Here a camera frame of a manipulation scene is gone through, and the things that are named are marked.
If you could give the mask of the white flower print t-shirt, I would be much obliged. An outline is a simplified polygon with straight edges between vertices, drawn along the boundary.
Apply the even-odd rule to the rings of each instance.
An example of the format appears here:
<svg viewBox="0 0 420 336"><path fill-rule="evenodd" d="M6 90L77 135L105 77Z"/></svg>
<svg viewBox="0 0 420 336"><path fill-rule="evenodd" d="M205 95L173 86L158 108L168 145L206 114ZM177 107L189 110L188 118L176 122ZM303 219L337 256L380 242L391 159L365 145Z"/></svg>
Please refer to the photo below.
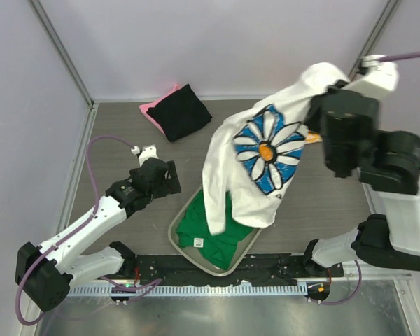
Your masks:
<svg viewBox="0 0 420 336"><path fill-rule="evenodd" d="M347 77L330 63L307 68L297 81L231 115L213 133L202 170L206 220L212 235L226 230L225 199L242 225L274 223L298 168L308 128L304 119L313 97Z"/></svg>

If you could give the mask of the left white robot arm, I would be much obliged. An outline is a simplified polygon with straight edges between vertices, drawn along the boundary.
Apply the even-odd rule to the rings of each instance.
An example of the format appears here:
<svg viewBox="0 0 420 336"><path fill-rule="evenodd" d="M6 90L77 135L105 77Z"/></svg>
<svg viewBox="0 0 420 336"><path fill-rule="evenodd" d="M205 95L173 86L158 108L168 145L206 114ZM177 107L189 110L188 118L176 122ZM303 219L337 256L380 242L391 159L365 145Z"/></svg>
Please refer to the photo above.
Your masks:
<svg viewBox="0 0 420 336"><path fill-rule="evenodd" d="M174 161L155 157L113 183L98 203L51 239L23 245L17 253L15 281L43 312L56 308L77 286L104 276L129 278L137 258L120 241L84 255L102 235L123 223L153 200L181 192Z"/></svg>

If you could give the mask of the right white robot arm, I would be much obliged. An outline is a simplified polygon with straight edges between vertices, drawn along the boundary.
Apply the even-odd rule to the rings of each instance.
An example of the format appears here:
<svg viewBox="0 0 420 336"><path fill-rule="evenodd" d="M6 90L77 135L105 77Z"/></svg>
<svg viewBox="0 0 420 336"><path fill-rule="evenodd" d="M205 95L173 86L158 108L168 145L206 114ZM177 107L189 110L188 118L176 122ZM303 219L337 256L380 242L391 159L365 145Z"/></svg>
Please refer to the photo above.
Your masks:
<svg viewBox="0 0 420 336"><path fill-rule="evenodd" d="M381 199L383 213L330 239L314 239L304 252L307 268L350 260L420 272L420 136L378 128L379 101L339 80L311 99L305 125L321 135L326 167L337 178L358 180Z"/></svg>

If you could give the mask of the grey plastic tray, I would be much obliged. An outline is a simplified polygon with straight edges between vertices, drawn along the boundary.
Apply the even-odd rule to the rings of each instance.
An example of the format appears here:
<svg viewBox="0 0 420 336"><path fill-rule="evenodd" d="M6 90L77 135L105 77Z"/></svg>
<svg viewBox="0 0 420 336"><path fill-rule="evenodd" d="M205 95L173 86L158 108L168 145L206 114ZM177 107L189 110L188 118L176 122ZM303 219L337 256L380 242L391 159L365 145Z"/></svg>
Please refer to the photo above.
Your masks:
<svg viewBox="0 0 420 336"><path fill-rule="evenodd" d="M210 274L211 276L226 277L233 273L236 267L241 263L242 259L249 252L253 243L256 241L262 230L258 228L251 228L249 234L237 242L236 249L234 250L233 256L230 259L230 263L227 264L226 268L219 267L201 254L201 250L206 249L206 237L203 237L202 235L196 235L193 237L191 245L182 246L181 237L178 235L178 228L181 226L183 219L186 217L186 213L188 212L190 205L194 202L196 196L200 195L201 193L202 189L198 188L171 222L168 229L169 241L171 245L194 266L198 267L207 274Z"/></svg>

